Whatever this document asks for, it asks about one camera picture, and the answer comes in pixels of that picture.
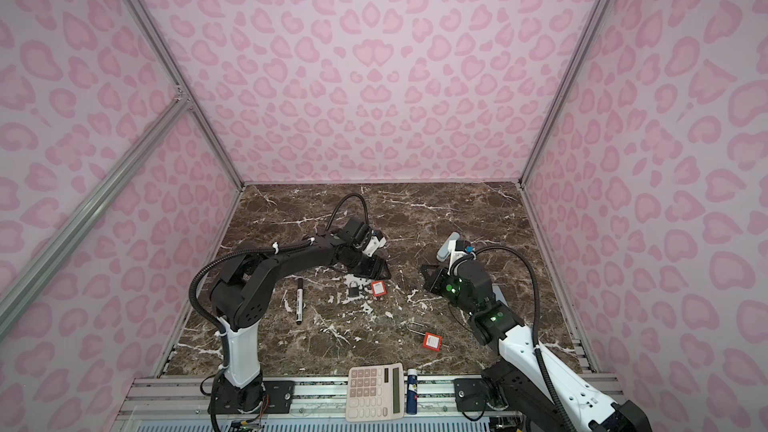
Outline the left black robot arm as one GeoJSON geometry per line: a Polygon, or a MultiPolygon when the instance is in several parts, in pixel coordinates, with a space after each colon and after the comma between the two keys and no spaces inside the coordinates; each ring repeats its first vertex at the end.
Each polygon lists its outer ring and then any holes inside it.
{"type": "Polygon", "coordinates": [[[263,406],[267,392],[258,358],[258,329],[280,280],[336,265],[356,278],[388,280],[387,262],[378,254],[385,244],[381,231],[352,218],[341,229],[299,242],[241,248],[201,269],[190,285],[190,304],[216,327],[223,351],[223,363],[213,378],[209,414],[250,413],[263,406]]]}

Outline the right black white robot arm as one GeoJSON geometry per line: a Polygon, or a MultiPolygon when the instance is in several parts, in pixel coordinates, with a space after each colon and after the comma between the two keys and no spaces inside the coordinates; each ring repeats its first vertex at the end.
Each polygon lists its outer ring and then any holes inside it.
{"type": "Polygon", "coordinates": [[[446,266],[421,267],[424,289],[466,312],[468,328],[499,361],[481,372],[459,409],[521,413],[542,431],[650,431],[650,420],[630,400],[620,404],[583,380],[534,338],[533,329],[498,300],[484,266],[466,263],[463,275],[446,266]]]}

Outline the red padlock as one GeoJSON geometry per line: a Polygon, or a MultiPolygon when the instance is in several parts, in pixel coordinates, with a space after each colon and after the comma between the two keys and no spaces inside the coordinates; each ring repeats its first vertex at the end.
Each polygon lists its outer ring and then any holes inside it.
{"type": "Polygon", "coordinates": [[[371,293],[374,297],[382,297],[387,294],[387,288],[383,281],[374,281],[371,283],[371,293]]]}
{"type": "Polygon", "coordinates": [[[436,333],[426,331],[423,324],[408,322],[406,329],[422,338],[422,347],[424,349],[439,352],[442,348],[443,338],[436,333]]]}

